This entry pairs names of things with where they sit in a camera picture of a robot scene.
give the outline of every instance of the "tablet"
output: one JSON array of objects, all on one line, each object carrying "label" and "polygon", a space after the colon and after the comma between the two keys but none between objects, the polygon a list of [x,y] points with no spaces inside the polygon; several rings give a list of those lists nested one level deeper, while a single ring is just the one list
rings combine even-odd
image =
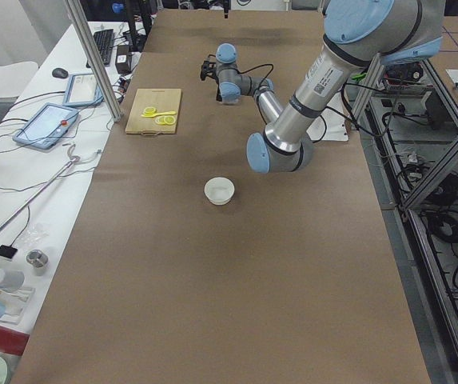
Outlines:
[{"label": "tablet", "polygon": [[96,106],[102,93],[93,74],[72,74],[67,83],[64,106]]},{"label": "tablet", "polygon": [[47,150],[76,122],[79,110],[46,103],[12,139],[26,146]]}]

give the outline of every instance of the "black keyboard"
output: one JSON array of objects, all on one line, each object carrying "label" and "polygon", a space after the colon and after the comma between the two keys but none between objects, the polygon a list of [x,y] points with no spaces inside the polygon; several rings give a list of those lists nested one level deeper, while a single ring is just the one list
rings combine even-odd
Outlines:
[{"label": "black keyboard", "polygon": [[101,54],[102,63],[105,66],[109,66],[111,53],[114,50],[114,30],[98,30],[97,32],[94,32],[94,41],[98,46],[99,54]]}]

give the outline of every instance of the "computer mouse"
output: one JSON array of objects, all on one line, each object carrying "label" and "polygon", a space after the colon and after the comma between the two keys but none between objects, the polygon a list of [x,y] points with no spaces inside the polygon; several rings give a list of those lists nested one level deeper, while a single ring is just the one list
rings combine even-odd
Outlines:
[{"label": "computer mouse", "polygon": [[51,72],[54,78],[68,78],[69,72],[64,70],[63,68],[55,68],[53,72]]}]

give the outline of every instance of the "white table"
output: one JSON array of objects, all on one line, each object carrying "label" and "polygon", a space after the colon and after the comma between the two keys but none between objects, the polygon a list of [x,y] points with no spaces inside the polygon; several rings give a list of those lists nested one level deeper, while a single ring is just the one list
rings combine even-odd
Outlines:
[{"label": "white table", "polygon": [[[90,27],[93,32],[102,28],[113,28],[118,37],[127,25],[120,22],[92,22]],[[111,65],[106,67],[113,84],[120,76],[114,65],[115,54],[116,49],[113,52]],[[135,56],[133,57],[134,65],[139,59],[139,54],[135,54]],[[86,68],[86,56],[73,26],[70,26],[64,33],[62,39],[44,61],[18,100],[47,92],[65,90],[67,80],[51,76],[55,67],[66,69],[69,74],[91,72],[90,69]],[[15,106],[7,114],[6,119],[29,119],[46,102],[61,104],[62,100],[63,94],[54,94],[23,102]],[[69,160],[67,150],[72,143],[76,145],[74,154],[81,156],[85,163],[73,166],[68,173],[90,170],[57,180],[30,204],[29,225],[14,244],[18,248],[18,252],[12,261],[0,257],[0,268],[23,271],[26,278],[24,286],[34,288],[35,291],[18,324],[2,322],[4,319],[2,318],[0,325],[31,333],[83,198],[89,188],[92,169],[98,164],[101,157],[100,154],[96,153],[104,148],[112,124],[110,112],[106,104],[102,103],[96,108],[90,107],[81,110],[76,124],[50,150],[42,151],[30,147],[21,147],[0,154],[0,187],[2,188],[23,189],[48,181]],[[18,122],[3,123],[0,126],[0,136],[10,134],[21,126],[22,123]],[[13,150],[18,147],[20,146],[12,140],[11,136],[0,138],[0,151]],[[38,188],[24,192],[0,190],[0,225],[17,208],[22,206],[36,190]],[[27,217],[27,210],[24,210],[0,233],[0,245],[12,243],[24,228]],[[42,276],[35,275],[33,267],[26,262],[27,253],[33,249],[42,250],[49,258],[46,272]],[[92,254],[86,254],[85,257],[91,257],[95,260],[95,255]],[[11,370],[14,370],[18,358],[7,354],[4,354],[3,357],[9,362]]]}]

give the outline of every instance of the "cutting board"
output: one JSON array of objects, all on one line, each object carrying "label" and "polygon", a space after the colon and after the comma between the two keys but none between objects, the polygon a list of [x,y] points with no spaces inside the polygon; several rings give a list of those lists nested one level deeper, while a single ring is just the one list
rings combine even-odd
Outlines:
[{"label": "cutting board", "polygon": [[[125,126],[127,134],[175,134],[179,119],[179,106],[181,105],[180,89],[152,89],[141,88],[137,90],[133,106],[129,113],[129,119]],[[176,122],[172,126],[160,126],[154,118],[143,118],[143,110],[147,106],[153,106],[157,112],[175,110]]]}]

